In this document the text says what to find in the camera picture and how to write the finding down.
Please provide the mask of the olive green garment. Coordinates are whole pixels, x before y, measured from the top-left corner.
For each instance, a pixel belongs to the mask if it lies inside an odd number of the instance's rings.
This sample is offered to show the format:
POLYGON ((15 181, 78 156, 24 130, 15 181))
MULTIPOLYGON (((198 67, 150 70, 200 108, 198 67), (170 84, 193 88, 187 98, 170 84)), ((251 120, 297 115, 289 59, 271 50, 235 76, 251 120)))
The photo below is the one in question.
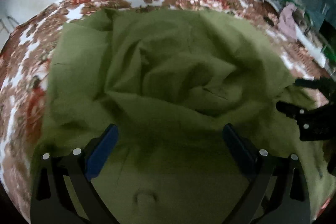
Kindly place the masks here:
POLYGON ((92 184, 117 223, 224 223, 248 186, 225 125, 257 149, 301 162, 310 223, 335 193, 322 141, 300 141, 276 109, 313 100, 248 21, 216 11, 103 9, 64 25, 48 74, 42 136, 66 156, 110 124, 118 141, 92 184))

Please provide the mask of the white cloth strip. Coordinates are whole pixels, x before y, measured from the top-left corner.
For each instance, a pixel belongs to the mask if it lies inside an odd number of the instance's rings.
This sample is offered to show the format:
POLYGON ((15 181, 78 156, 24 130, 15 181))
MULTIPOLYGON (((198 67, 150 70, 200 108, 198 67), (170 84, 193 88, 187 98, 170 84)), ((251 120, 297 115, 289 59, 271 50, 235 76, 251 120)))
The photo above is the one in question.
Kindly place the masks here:
POLYGON ((297 40, 306 48, 311 57, 315 62, 321 67, 324 68, 326 65, 326 57, 322 53, 322 48, 316 47, 301 31, 299 26, 295 24, 295 31, 297 35, 297 40))

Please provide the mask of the pink cloth pile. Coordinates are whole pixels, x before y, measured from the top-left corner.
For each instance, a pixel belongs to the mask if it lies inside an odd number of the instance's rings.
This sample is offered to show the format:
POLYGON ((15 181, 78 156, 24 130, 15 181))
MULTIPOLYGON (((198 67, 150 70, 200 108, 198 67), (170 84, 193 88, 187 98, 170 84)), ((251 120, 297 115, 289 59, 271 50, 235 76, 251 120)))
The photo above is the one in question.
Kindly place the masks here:
POLYGON ((280 12, 277 28, 284 35, 293 40, 297 40, 297 34, 295 29, 295 20, 293 13, 297 10, 294 3, 289 2, 280 12))

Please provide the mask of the brown floral fleece blanket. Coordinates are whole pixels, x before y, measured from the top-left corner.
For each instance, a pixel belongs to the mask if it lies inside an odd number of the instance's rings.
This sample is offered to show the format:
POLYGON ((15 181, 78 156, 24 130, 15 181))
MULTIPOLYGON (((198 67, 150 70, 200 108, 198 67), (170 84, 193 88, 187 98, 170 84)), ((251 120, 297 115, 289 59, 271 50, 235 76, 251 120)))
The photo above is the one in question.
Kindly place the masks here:
POLYGON ((278 13, 268 0, 59 0, 17 26, 1 51, 1 187, 25 221, 30 220, 30 161, 41 135, 47 75, 63 25, 102 7, 212 9, 248 19, 268 35, 295 77, 318 79, 329 72, 302 42, 276 28, 278 13))

